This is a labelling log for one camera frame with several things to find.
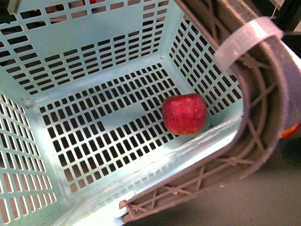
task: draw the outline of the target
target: rectangular hole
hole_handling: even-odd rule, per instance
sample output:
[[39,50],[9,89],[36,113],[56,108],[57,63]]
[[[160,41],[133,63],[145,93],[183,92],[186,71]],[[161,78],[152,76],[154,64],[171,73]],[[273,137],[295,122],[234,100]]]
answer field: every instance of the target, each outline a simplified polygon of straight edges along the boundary
[[28,51],[31,49],[33,49],[32,45],[26,45],[26,46],[21,46],[21,47],[15,48],[14,51],[16,53],[22,53],[22,52],[25,52],[25,51]]
[[57,11],[63,11],[64,6],[63,6],[63,4],[59,4],[56,6],[49,6],[49,7],[46,7],[45,10],[46,10],[47,14],[51,14],[51,13],[55,13]]
[[25,202],[24,196],[20,196],[19,197],[19,201],[20,201],[21,210],[22,210],[23,215],[28,214],[28,209],[27,209],[27,206],[26,206],[26,202]]
[[114,9],[118,9],[118,8],[122,8],[124,7],[124,2],[119,2],[119,3],[115,3],[115,4],[110,4],[110,9],[114,10]]
[[45,21],[38,21],[38,22],[32,22],[32,23],[26,24],[26,27],[28,28],[28,30],[35,29],[38,27],[43,27],[43,26],[46,26]]
[[140,3],[140,0],[129,0],[129,1],[127,1],[128,6],[136,5],[136,4],[139,4],[139,3]]
[[67,15],[56,16],[56,17],[50,18],[50,23],[51,24],[56,24],[56,23],[60,23],[60,22],[63,22],[63,21],[67,21],[67,20],[68,20]]
[[16,38],[12,38],[12,39],[8,39],[8,42],[10,45],[14,45],[14,44],[18,44],[24,41],[28,41],[27,36],[20,36],[20,37],[16,37]]
[[10,206],[11,206],[11,209],[12,209],[12,212],[13,212],[13,216],[14,216],[14,219],[17,219],[19,218],[19,210],[17,208],[17,205],[16,205],[16,198],[9,198],[9,202],[10,202]]
[[3,35],[8,35],[8,34],[12,34],[12,33],[22,32],[23,29],[21,26],[15,26],[15,27],[1,29],[0,31],[2,32]]
[[80,17],[83,17],[83,16],[87,16],[87,15],[88,15],[87,11],[83,10],[83,11],[80,11],[80,12],[71,13],[71,18],[76,19],[76,18],[80,18]]
[[105,11],[107,11],[107,7],[106,6],[101,6],[101,7],[93,8],[92,9],[92,14],[102,13],[102,12],[105,12]]
[[68,3],[69,8],[77,8],[85,5],[84,0],[72,1]]
[[34,200],[35,200],[35,203],[37,204],[38,209],[41,209],[42,205],[41,205],[41,201],[40,201],[39,195],[35,194],[34,195]]

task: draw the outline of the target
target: white wire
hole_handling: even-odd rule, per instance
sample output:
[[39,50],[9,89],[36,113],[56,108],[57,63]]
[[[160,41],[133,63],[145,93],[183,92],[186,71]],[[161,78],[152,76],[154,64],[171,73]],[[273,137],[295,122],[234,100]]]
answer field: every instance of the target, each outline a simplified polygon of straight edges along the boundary
[[275,6],[274,12],[273,12],[272,16],[270,17],[270,20],[274,17],[274,15],[276,13],[276,9],[277,9],[277,7],[279,5],[279,2],[280,2],[280,0],[278,0],[278,2],[277,2],[277,5]]

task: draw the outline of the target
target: plastic basket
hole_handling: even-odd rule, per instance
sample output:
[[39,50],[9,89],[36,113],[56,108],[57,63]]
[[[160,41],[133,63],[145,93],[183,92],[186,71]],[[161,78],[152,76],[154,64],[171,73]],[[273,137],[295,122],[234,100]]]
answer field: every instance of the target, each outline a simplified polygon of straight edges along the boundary
[[[138,219],[254,171],[278,140],[284,117],[262,113],[266,102],[248,121],[250,100],[264,91],[249,90],[256,81],[243,75],[256,69],[223,75],[210,33],[173,1],[24,0],[13,17],[0,24],[1,224],[121,225],[123,215]],[[281,67],[266,55],[271,67],[256,73],[277,83],[263,99],[273,92],[270,103],[285,111]],[[191,92],[206,99],[206,125],[175,136],[162,101]]]

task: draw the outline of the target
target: orange object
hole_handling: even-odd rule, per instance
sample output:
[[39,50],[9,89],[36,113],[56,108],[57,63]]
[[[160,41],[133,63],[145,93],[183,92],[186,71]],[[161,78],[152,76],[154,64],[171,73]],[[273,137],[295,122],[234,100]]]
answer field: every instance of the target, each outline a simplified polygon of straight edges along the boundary
[[292,136],[298,129],[299,127],[301,127],[301,122],[299,124],[296,124],[294,126],[292,126],[289,129],[284,130],[284,132],[282,133],[282,139],[286,139],[289,138],[290,136]]

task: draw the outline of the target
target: basket floor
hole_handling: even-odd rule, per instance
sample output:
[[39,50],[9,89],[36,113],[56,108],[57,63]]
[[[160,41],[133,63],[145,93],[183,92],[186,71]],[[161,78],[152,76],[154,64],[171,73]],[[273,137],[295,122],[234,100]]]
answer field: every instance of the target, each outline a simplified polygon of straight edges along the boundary
[[99,75],[77,92],[56,93],[36,108],[38,142],[57,175],[63,172],[59,181],[66,194],[87,193],[94,184],[107,188],[112,178],[129,176],[196,136],[173,135],[162,120],[166,97],[193,92],[184,77],[161,60],[135,70],[138,65],[109,72],[109,81]]

